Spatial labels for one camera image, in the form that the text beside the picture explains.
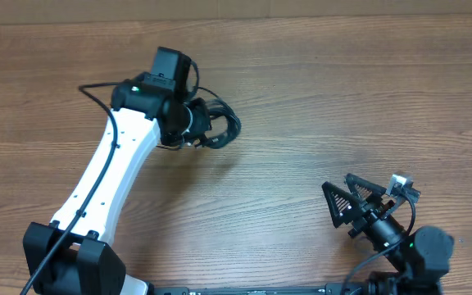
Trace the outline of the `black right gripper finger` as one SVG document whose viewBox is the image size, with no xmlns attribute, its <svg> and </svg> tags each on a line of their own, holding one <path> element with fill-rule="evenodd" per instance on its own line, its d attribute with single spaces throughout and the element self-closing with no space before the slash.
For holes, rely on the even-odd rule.
<svg viewBox="0 0 472 295">
<path fill-rule="evenodd" d="M 323 183 L 322 190 L 335 228 L 361 216 L 361 201 L 357 197 L 330 182 Z"/>
<path fill-rule="evenodd" d="M 386 193 L 385 187 L 371 183 L 354 174 L 345 176 L 345 184 L 354 201 L 380 201 Z"/>
</svg>

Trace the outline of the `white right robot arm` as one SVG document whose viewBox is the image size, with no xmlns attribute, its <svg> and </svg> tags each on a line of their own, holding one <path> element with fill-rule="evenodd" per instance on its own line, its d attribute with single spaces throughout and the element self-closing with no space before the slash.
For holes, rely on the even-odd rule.
<svg viewBox="0 0 472 295">
<path fill-rule="evenodd" d="M 374 254 L 355 266 L 326 294 L 442 294 L 441 278 L 450 270 L 454 238 L 435 226 L 414 230 L 420 191 L 408 175 L 394 174 L 388 186 L 348 174 L 347 190 L 325 182 L 322 191 L 334 227 L 350 225 Z"/>
</svg>

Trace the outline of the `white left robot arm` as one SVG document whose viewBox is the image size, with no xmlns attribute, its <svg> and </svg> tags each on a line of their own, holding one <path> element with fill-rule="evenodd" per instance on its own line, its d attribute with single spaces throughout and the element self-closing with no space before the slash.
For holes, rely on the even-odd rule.
<svg viewBox="0 0 472 295">
<path fill-rule="evenodd" d="M 220 148 L 228 137 L 208 138 L 215 112 L 190 86 L 197 64 L 184 53 L 159 47 L 152 68 L 132 79 L 110 82 L 110 105 L 79 91 L 107 114 L 101 141 L 74 191 L 49 223 L 33 222 L 23 248 L 27 294 L 152 294 L 149 282 L 128 275 L 112 248 L 121 211 L 145 160 L 155 148 L 186 145 Z"/>
</svg>

